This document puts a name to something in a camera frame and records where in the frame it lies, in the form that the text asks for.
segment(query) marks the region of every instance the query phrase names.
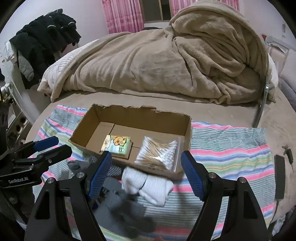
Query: fleece blanket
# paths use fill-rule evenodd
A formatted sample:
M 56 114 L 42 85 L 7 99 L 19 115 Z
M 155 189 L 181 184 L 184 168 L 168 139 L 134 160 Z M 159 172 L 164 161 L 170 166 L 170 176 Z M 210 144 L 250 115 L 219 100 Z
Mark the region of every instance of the fleece blanket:
M 67 179 L 69 175 L 67 161 L 84 160 L 82 151 L 69 143 L 68 139 L 86 111 L 84 108 L 59 104 L 44 121 L 35 140 L 57 136 L 58 146 L 67 144 L 73 150 L 69 159 L 50 166 L 49 171 L 42 175 L 44 181 L 49 177 L 55 177 L 57 180 Z M 248 129 L 193 121 L 190 152 L 209 172 L 216 172 L 222 178 L 237 180 L 240 176 L 246 177 L 261 207 L 266 225 L 269 225 L 273 217 L 275 181 L 274 165 L 265 140 L 264 128 Z M 35 198 L 43 184 L 33 187 Z M 152 217 L 156 224 L 153 233 L 139 233 L 139 236 L 133 239 L 138 241 L 152 241 L 160 236 L 170 241 L 186 240 L 203 204 L 194 196 L 186 176 L 182 181 L 174 182 L 174 188 L 164 207 L 156 207 L 141 197 L 138 198 L 138 202 L 146 207 L 145 216 Z M 228 199 L 223 198 L 213 238 L 221 234 L 227 202 Z M 68 202 L 67 210 L 72 234 L 79 239 L 79 232 Z M 107 240 L 129 240 L 102 227 L 101 229 Z
M 198 1 L 166 29 L 116 33 L 93 41 L 45 73 L 38 91 L 54 102 L 61 91 L 108 88 L 138 96 L 216 104 L 255 101 L 268 76 L 261 37 L 230 6 Z

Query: plastic bag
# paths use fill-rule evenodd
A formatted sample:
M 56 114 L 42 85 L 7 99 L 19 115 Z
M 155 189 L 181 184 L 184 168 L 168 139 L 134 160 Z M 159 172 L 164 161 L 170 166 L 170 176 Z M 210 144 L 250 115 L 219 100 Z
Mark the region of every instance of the plastic bag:
M 155 169 L 173 171 L 180 150 L 180 138 L 161 143 L 151 137 L 144 137 L 135 163 Z

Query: mattress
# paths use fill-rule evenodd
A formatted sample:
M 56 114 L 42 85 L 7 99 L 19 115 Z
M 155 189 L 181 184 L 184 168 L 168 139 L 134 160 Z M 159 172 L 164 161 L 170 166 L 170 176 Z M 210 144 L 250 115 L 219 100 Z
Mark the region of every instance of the mattress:
M 266 129 L 266 140 L 270 146 L 272 156 L 283 155 L 282 146 L 289 144 L 292 151 L 296 143 L 296 113 L 292 109 L 284 94 L 277 88 L 276 103 L 268 103 L 259 123 L 259 127 Z M 51 103 L 34 123 L 27 141 L 33 140 L 44 120 L 50 116 L 57 104 L 71 105 L 73 107 L 89 108 L 93 103 L 100 105 L 118 104 L 124 106 L 140 107 L 155 106 L 159 110 L 169 110 L 186 113 L 193 121 L 216 123 L 221 125 L 242 126 L 251 128 L 257 104 L 244 104 L 232 106 L 218 106 L 215 104 L 192 103 L 177 100 L 159 99 L 151 97 L 138 97 L 118 94 L 113 91 L 98 93 L 68 92 L 55 103 Z M 286 190 L 285 198 L 279 202 L 273 220 L 277 220 L 287 213 L 296 203 L 296 174 L 285 157 L 286 162 Z

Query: wall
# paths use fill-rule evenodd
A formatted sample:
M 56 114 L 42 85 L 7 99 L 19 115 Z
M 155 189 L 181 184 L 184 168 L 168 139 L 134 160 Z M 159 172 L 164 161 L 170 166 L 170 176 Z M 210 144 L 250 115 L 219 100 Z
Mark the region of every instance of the wall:
M 296 48 L 294 35 L 270 2 L 267 0 L 239 0 L 239 8 L 258 34 L 271 35 Z M 283 24 L 286 25 L 285 33 L 283 32 Z
M 26 0 L 0 33 L 0 49 L 25 24 L 58 8 L 76 20 L 77 32 L 81 35 L 78 47 L 108 34 L 101 0 Z
M 144 27 L 166 28 L 169 22 L 144 23 Z

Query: black clothing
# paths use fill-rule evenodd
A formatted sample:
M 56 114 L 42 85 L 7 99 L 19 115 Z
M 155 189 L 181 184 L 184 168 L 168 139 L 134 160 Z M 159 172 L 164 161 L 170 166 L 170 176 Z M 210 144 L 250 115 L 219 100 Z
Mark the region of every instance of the black clothing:
M 0 69 L 0 82 L 4 81 L 5 80 L 5 77 L 4 75 L 1 73 L 1 69 Z
M 63 14 L 63 9 L 42 15 L 18 31 L 10 42 L 34 70 L 31 81 L 22 75 L 25 88 L 30 89 L 39 83 L 45 70 L 55 62 L 54 53 L 63 51 L 68 44 L 75 45 L 80 38 L 76 21 Z

